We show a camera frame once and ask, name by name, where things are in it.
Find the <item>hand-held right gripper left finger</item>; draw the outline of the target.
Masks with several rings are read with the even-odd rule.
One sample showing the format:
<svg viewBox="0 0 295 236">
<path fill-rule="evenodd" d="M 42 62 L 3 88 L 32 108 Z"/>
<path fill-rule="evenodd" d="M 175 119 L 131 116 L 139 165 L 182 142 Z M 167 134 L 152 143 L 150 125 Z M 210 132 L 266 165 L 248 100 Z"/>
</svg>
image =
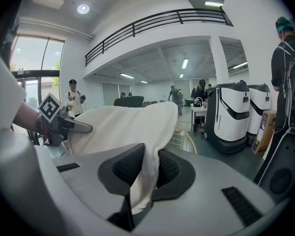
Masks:
<svg viewBox="0 0 295 236">
<path fill-rule="evenodd" d="M 103 152 L 104 161 L 99 165 L 97 175 L 111 194 L 128 196 L 141 171 L 145 144 L 130 144 Z"/>
</svg>

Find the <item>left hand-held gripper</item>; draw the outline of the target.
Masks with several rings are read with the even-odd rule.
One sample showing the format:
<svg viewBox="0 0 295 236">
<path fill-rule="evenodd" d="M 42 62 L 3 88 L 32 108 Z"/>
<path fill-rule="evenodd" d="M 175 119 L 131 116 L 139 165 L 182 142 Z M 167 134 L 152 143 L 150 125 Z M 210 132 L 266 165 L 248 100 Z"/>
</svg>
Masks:
<svg viewBox="0 0 295 236">
<path fill-rule="evenodd" d="M 90 133 L 93 127 L 72 119 L 62 104 L 51 93 L 48 93 L 38 107 L 39 116 L 36 119 L 36 132 L 46 136 L 46 146 L 58 147 L 67 139 L 68 131 Z"/>
</svg>

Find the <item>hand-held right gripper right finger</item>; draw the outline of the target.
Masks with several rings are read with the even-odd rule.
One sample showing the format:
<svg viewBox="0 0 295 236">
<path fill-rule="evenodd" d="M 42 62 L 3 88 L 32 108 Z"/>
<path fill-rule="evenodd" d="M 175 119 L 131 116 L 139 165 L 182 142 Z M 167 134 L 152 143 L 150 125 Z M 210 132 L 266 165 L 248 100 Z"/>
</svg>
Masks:
<svg viewBox="0 0 295 236">
<path fill-rule="evenodd" d="M 192 164 L 162 149 L 159 155 L 159 175 L 156 189 L 152 193 L 153 201 L 178 199 L 194 183 L 196 172 Z"/>
</svg>

